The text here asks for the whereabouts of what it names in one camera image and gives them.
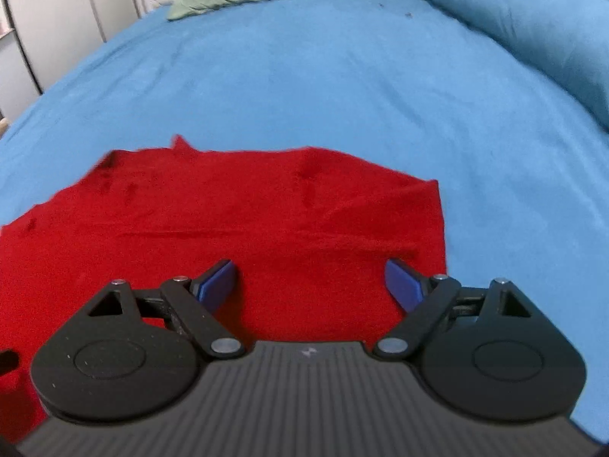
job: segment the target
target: red fabric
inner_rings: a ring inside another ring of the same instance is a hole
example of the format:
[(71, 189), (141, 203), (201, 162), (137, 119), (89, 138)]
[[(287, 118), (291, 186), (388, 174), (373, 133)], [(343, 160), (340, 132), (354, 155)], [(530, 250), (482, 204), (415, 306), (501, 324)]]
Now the red fabric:
[(388, 257), (445, 272), (438, 186), (324, 149), (112, 152), (0, 237), (0, 433), (44, 418), (29, 382), (36, 350), (112, 278), (154, 288), (227, 257), (240, 285), (217, 317), (246, 342), (364, 340), (400, 319)]

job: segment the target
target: blue bedsheet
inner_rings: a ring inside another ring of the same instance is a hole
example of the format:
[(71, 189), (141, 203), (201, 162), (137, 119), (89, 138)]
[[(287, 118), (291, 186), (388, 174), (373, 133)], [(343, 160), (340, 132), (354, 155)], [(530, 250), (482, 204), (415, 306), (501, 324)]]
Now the blue bedsheet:
[(0, 141), (0, 224), (105, 152), (315, 145), (440, 181), (448, 265), (507, 276), (583, 354), (575, 420), (609, 439), (609, 138), (541, 72), (424, 0), (159, 10)]

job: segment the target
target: metal screw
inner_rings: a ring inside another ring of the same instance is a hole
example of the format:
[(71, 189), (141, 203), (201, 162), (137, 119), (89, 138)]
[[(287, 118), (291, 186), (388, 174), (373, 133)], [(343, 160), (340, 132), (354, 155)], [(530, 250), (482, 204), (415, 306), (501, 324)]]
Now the metal screw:
[(241, 348), (236, 338), (218, 338), (211, 343), (211, 349), (217, 354), (234, 354)]
[(385, 354), (401, 354), (408, 349), (408, 342), (401, 338), (388, 337), (379, 340), (376, 346)]

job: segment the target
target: ribbed surface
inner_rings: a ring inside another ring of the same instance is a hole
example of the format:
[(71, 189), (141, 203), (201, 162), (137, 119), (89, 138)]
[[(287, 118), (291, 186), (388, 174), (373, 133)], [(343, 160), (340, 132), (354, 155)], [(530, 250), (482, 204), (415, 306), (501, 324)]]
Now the ribbed surface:
[(24, 441), (26, 457), (591, 457), (566, 419), (520, 427), (456, 415), (410, 369), (357, 343), (258, 342), (213, 363), (193, 392), (150, 419), (84, 428), (53, 419)]

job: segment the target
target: blue blanket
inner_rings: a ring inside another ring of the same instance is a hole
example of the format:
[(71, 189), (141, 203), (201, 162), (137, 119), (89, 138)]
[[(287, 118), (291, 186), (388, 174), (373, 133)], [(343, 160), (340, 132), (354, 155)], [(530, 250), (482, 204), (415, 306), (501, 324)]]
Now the blue blanket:
[(541, 72), (424, 0), (159, 10), (51, 88), (0, 140), (0, 224), (107, 151), (315, 145), (440, 181), (448, 265), (511, 278), (583, 354), (574, 411), (609, 438), (609, 139)]

